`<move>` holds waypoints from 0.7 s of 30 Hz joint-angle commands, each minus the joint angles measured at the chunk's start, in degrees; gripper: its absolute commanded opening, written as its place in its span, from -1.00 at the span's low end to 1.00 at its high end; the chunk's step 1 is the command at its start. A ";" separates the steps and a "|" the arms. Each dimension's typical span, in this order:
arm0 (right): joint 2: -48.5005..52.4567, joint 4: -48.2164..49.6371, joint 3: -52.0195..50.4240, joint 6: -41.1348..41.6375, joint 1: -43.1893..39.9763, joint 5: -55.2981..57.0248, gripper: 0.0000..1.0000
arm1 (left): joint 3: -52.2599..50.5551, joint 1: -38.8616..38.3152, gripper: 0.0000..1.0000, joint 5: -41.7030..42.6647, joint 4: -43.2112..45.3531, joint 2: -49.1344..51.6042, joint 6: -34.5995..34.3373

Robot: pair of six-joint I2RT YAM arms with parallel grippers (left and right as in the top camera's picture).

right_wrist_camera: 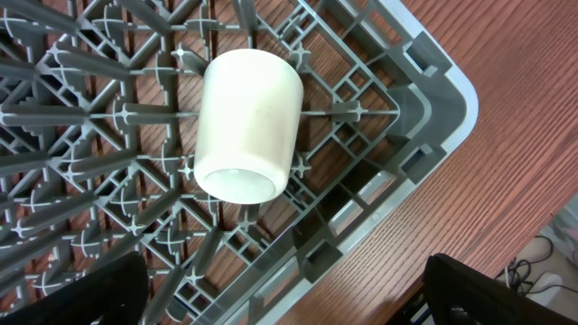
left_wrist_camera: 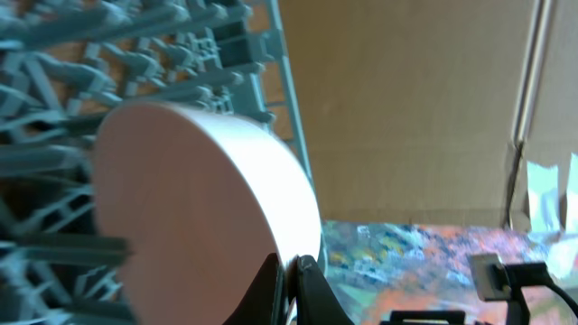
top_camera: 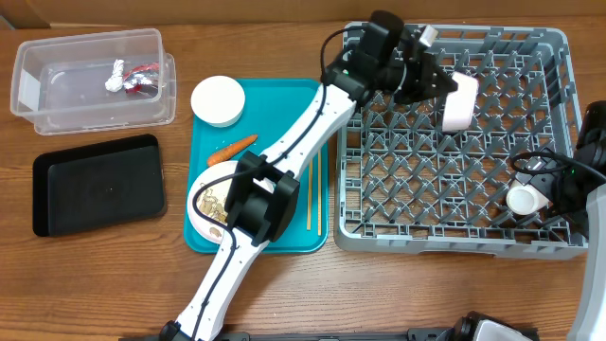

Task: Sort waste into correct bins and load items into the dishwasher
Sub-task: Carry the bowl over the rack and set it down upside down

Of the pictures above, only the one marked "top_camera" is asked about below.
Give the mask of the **pale green bowl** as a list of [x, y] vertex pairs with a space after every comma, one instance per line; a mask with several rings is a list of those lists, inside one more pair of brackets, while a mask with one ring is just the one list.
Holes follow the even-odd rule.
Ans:
[[200, 81], [190, 97], [193, 114], [219, 128], [235, 124], [242, 115], [244, 104], [243, 87], [226, 76], [212, 76]]

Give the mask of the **white paper cup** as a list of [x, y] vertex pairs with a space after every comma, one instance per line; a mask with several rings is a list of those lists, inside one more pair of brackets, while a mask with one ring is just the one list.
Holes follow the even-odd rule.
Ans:
[[529, 215], [547, 206], [549, 199], [532, 185], [523, 185], [514, 180], [506, 196], [508, 208], [518, 215]]

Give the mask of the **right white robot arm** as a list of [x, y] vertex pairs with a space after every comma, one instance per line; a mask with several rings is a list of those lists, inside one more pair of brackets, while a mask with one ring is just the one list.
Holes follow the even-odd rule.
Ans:
[[552, 206], [550, 215], [566, 219], [588, 239], [589, 249], [578, 312], [566, 338], [605, 338], [605, 102], [590, 103], [572, 157], [550, 150], [520, 153], [513, 169]]

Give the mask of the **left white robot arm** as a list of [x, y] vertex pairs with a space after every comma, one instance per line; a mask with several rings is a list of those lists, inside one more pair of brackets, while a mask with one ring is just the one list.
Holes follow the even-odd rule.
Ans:
[[295, 124], [262, 154], [245, 153], [225, 176], [230, 188], [223, 239], [198, 291], [162, 340], [213, 340], [226, 310], [261, 251], [290, 224], [299, 179], [328, 139], [378, 91], [400, 104], [445, 96], [457, 83], [428, 53], [437, 38], [431, 26], [408, 31], [395, 14], [376, 10], [359, 26], [361, 40], [321, 63], [320, 85]]

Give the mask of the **red silver foil wrapper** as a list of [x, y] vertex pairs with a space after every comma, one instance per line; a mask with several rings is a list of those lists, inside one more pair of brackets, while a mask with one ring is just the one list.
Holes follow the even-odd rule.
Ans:
[[139, 65], [123, 76], [123, 88], [127, 94], [155, 96], [158, 93], [159, 63]]

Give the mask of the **pink white bowl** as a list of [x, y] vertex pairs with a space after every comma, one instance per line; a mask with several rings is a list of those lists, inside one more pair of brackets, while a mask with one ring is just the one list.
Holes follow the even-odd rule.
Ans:
[[454, 72], [452, 78], [457, 83], [457, 90], [446, 97], [442, 116], [442, 131], [447, 133], [466, 130], [471, 126], [479, 90], [479, 82], [473, 77]]

